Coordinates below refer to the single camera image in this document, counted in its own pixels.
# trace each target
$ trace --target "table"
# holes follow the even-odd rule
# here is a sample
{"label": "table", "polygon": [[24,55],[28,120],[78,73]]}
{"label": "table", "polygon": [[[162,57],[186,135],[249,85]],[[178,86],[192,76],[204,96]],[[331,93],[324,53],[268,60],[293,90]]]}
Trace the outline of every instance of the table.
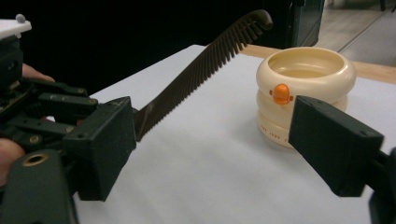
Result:
{"label": "table", "polygon": [[[183,49],[92,97],[131,96],[140,109],[204,48]],[[75,196],[80,223],[369,224],[370,189],[338,198],[297,151],[260,132],[255,73],[262,58],[252,54],[272,50],[249,46],[157,124],[137,144],[106,202]],[[396,146],[391,99],[396,85],[359,77],[347,110],[387,136],[386,152]]]}

